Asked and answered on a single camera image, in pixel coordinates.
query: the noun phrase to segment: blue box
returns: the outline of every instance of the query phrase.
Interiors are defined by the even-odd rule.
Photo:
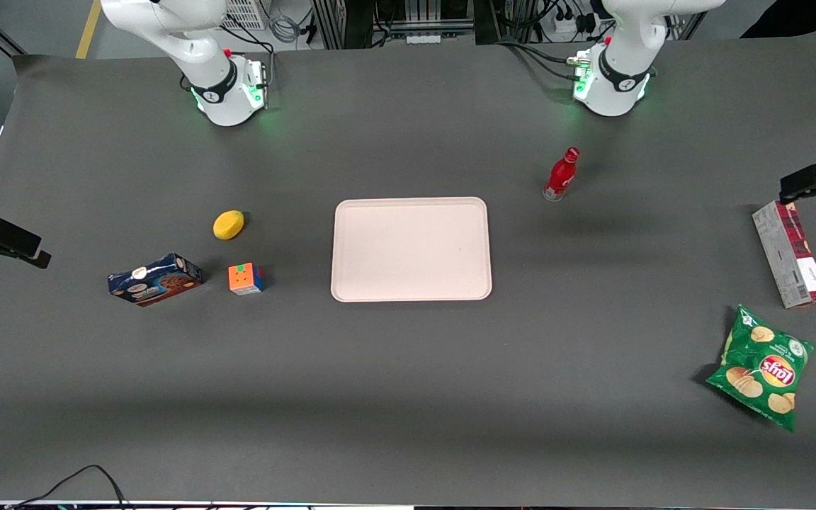
[[[203,283],[200,268],[169,253],[134,271],[109,275],[109,293],[139,307],[165,300]]]

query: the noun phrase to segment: cardboard box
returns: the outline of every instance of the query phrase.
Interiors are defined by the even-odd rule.
[[[816,262],[795,203],[771,201],[752,217],[783,306],[790,309],[816,303]]]
[[[109,275],[109,293],[139,307],[146,307],[203,283],[200,268],[169,253],[134,271]]]

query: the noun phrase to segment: chip bag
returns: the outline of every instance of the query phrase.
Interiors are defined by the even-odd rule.
[[[720,367],[707,382],[794,432],[795,390],[813,351],[739,305]]]

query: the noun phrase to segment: table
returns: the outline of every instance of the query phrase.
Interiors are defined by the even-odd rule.
[[[816,352],[794,435],[701,383],[738,303],[816,344],[750,217],[816,162],[816,33],[670,43],[618,119],[502,47],[279,55],[269,110],[231,129],[167,59],[17,67],[0,216],[52,265],[0,259],[0,499],[97,462],[135,500],[816,508]],[[437,195],[488,204],[490,297],[333,300],[336,204]],[[232,208],[249,226],[213,239]],[[210,284],[106,292],[169,251]],[[244,261],[266,293],[226,289]]]

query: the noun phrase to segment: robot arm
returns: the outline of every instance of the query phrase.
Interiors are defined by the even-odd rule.
[[[265,105],[260,62],[227,55],[208,29],[222,25],[226,0],[101,0],[116,28],[156,45],[191,82],[198,107],[217,125],[239,125]]]
[[[575,99],[595,113],[627,113],[644,96],[647,70],[667,39],[662,16],[683,16],[722,6],[725,0],[603,0],[616,20],[611,45],[598,43],[579,52],[577,60],[595,62],[584,72]]]

